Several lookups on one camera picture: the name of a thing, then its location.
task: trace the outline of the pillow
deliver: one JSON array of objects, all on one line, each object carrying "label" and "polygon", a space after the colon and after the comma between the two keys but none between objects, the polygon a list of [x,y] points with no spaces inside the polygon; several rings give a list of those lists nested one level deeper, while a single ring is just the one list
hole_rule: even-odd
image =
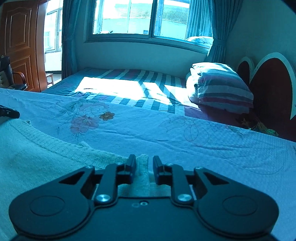
[{"label": "pillow", "polygon": [[194,69],[190,69],[190,72],[186,75],[186,90],[189,100],[194,104],[199,104],[197,97],[197,83],[200,75],[194,73]]},{"label": "pillow", "polygon": [[253,108],[252,92],[228,65],[204,62],[193,64],[192,68],[200,104],[237,114],[249,113],[249,108]]},{"label": "pillow", "polygon": [[206,36],[193,36],[186,39],[186,41],[193,42],[193,43],[199,43],[204,44],[209,47],[212,46],[214,39],[212,37],[206,37]]}]

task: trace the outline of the window pane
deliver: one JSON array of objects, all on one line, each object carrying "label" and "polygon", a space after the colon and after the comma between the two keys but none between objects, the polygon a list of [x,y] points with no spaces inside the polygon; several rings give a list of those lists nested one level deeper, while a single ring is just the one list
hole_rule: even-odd
[{"label": "window pane", "polygon": [[46,13],[58,9],[60,7],[60,2],[63,2],[63,0],[49,0],[47,2]]},{"label": "window pane", "polygon": [[185,39],[189,3],[158,0],[154,35]]},{"label": "window pane", "polygon": [[59,49],[62,48],[62,21],[63,19],[63,10],[61,10],[61,16],[59,18]]},{"label": "window pane", "polygon": [[44,21],[44,38],[47,37],[47,47],[44,46],[44,51],[55,50],[56,46],[56,21],[57,12],[45,15]]},{"label": "window pane", "polygon": [[93,33],[148,34],[152,2],[153,0],[97,0]]}]

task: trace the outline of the sunlight patch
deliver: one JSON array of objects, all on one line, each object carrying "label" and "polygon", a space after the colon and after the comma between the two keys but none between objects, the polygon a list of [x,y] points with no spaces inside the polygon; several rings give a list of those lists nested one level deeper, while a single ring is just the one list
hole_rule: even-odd
[{"label": "sunlight patch", "polygon": [[167,95],[161,91],[156,83],[144,82],[142,85],[146,87],[153,99],[159,100],[159,102],[162,104],[172,105]]},{"label": "sunlight patch", "polygon": [[171,85],[165,85],[165,87],[174,95],[177,101],[179,101],[181,104],[187,104],[188,94],[186,88],[175,87]]},{"label": "sunlight patch", "polygon": [[95,93],[140,100],[145,97],[138,81],[84,77],[75,92]]}]

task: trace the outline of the striped pillowcase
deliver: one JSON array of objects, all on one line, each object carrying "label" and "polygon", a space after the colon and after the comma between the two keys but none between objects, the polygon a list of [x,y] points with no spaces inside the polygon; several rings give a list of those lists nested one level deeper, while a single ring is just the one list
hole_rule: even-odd
[{"label": "striped pillowcase", "polygon": [[220,63],[197,63],[192,67],[201,76],[194,85],[200,104],[238,114],[253,108],[252,92],[231,67]]}]

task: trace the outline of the teal curtain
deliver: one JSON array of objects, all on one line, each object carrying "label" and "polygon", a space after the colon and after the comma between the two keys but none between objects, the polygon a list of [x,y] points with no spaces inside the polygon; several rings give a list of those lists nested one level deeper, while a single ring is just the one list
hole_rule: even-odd
[{"label": "teal curtain", "polygon": [[62,19],[62,79],[77,72],[74,34],[80,0],[64,0]]},{"label": "teal curtain", "polygon": [[212,37],[208,0],[190,0],[185,39],[193,36]]},{"label": "teal curtain", "polygon": [[225,44],[242,8],[243,0],[208,0],[213,45],[205,62],[223,63]]}]

